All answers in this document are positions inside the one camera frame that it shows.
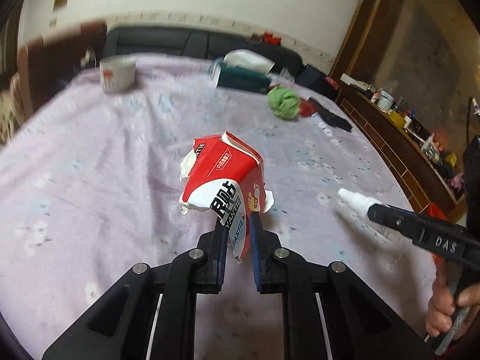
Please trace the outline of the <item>right hand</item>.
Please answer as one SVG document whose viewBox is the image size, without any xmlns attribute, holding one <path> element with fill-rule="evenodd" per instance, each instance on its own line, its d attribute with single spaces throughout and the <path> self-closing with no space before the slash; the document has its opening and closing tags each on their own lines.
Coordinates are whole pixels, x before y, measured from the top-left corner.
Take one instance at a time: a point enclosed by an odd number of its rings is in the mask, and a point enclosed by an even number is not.
<svg viewBox="0 0 480 360">
<path fill-rule="evenodd" d="M 459 340 L 467 333 L 479 312 L 479 283 L 470 285 L 454 299 L 448 288 L 448 264 L 442 261 L 438 264 L 436 278 L 432 284 L 432 297 L 428 302 L 425 327 L 434 337 L 447 332 L 452 327 L 452 315 L 456 307 L 469 307 L 469 314 L 455 336 Z"/>
</svg>

